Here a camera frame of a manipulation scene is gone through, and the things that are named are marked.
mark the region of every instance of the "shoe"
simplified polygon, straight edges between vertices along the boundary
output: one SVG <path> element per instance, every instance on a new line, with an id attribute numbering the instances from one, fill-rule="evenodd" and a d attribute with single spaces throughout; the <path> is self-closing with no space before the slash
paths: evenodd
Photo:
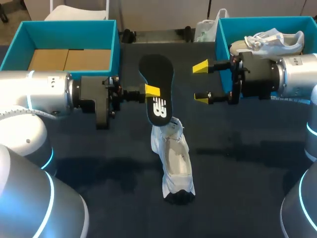
<path id="1" fill-rule="evenodd" d="M 232 43 L 230 53 L 238 56 L 240 52 L 252 52 L 262 59 L 278 60 L 282 56 L 299 55 L 304 47 L 304 33 L 282 34 L 275 28 L 245 36 L 244 40 Z"/>
<path id="2" fill-rule="evenodd" d="M 153 126 L 151 147 L 163 164 L 163 197 L 171 202 L 177 202 L 175 199 L 183 202 L 193 200 L 195 189 L 192 166 L 180 120 L 172 117 L 165 126 Z"/>

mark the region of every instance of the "wall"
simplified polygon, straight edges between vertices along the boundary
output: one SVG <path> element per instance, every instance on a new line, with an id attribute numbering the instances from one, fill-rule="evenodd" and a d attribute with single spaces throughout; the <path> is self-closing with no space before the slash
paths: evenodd
<path id="1" fill-rule="evenodd" d="M 44 20 L 49 14 L 50 0 L 25 0 L 32 20 Z M 105 10 L 106 0 L 54 0 L 86 9 Z M 209 0 L 110 0 L 109 18 L 118 22 L 119 30 L 153 31 L 196 27 L 206 19 Z M 220 8 L 232 17 L 317 15 L 317 0 L 212 0 L 210 19 Z"/>
<path id="2" fill-rule="evenodd" d="M 307 0 L 303 8 L 302 16 L 317 15 L 317 0 Z"/>

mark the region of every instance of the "teal bin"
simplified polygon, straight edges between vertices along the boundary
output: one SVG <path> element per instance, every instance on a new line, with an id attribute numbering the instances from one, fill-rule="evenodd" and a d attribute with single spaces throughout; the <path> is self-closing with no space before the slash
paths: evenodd
<path id="1" fill-rule="evenodd" d="M 120 42 L 115 20 L 24 21 L 15 33 L 0 70 L 27 70 L 35 49 L 111 50 L 108 70 L 70 73 L 74 79 L 118 75 Z"/>
<path id="2" fill-rule="evenodd" d="M 284 34 L 302 31 L 305 35 L 303 54 L 317 53 L 317 24 L 310 16 L 238 17 L 219 20 L 215 41 L 216 59 L 228 60 L 230 44 L 272 28 Z M 220 77 L 224 91 L 228 93 L 232 88 L 230 70 L 221 71 Z"/>

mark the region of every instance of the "cable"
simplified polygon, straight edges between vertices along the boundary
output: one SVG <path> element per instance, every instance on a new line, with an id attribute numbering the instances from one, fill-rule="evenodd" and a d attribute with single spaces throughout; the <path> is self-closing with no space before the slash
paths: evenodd
<path id="1" fill-rule="evenodd" d="M 287 101 L 287 102 L 294 102 L 294 103 L 303 103 L 309 105 L 311 102 L 307 99 L 297 99 L 297 98 L 279 98 L 277 96 L 271 96 L 271 100 L 277 101 Z"/>
<path id="2" fill-rule="evenodd" d="M 43 116 L 43 117 L 53 119 L 53 120 L 58 119 L 58 117 L 55 117 L 51 114 L 44 113 L 42 111 L 35 110 L 35 109 L 32 109 L 32 110 L 30 110 L 30 109 L 12 109 L 12 110 L 0 112 L 0 120 L 7 119 L 10 117 L 14 117 L 14 116 L 18 116 L 18 115 L 25 115 L 25 114 L 36 114 L 36 115 Z"/>
<path id="3" fill-rule="evenodd" d="M 211 7 L 211 0 L 209 0 L 208 12 L 207 12 L 207 20 L 209 20 L 210 7 Z"/>

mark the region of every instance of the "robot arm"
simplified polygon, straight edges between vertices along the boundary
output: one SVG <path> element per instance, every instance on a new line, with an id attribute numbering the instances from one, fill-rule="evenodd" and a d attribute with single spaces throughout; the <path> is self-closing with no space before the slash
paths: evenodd
<path id="1" fill-rule="evenodd" d="M 108 128 L 108 117 L 126 101 L 145 102 L 159 97 L 160 90 L 147 84 L 123 90 L 117 77 L 82 77 L 73 80 L 67 72 L 0 72 L 0 108 L 19 105 L 24 110 L 5 110 L 0 119 L 17 114 L 40 114 L 52 119 L 67 116 L 74 108 L 96 114 L 97 129 Z"/>
<path id="2" fill-rule="evenodd" d="M 272 92 L 281 98 L 309 98 L 317 84 L 317 55 L 287 56 L 279 61 L 257 59 L 251 52 L 240 53 L 224 61 L 210 59 L 193 67 L 193 72 L 229 69 L 232 88 L 229 92 L 195 94 L 195 99 L 208 104 L 227 101 L 238 104 L 240 97 L 269 99 Z"/>

